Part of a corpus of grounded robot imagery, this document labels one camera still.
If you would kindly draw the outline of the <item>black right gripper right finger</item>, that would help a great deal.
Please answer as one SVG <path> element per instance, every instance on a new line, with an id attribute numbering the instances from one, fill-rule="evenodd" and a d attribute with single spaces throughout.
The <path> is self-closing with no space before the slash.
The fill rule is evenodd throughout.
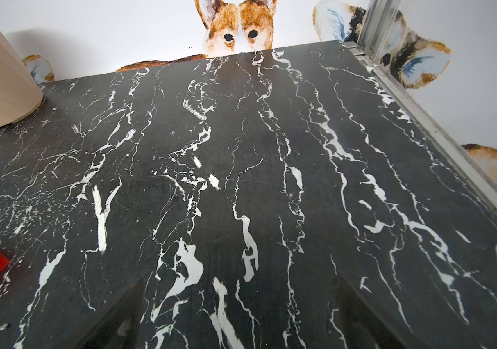
<path id="1" fill-rule="evenodd" d="M 333 279 L 333 287 L 348 348 L 405 348 L 341 276 Z"/>

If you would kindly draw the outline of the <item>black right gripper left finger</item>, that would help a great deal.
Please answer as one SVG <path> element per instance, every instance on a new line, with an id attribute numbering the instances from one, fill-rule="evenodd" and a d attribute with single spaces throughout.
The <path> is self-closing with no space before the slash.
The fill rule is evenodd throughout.
<path id="1" fill-rule="evenodd" d="M 142 279 L 137 279 L 80 324 L 72 334 L 72 348 L 106 348 L 126 325 L 122 348 L 135 348 L 143 309 Z"/>

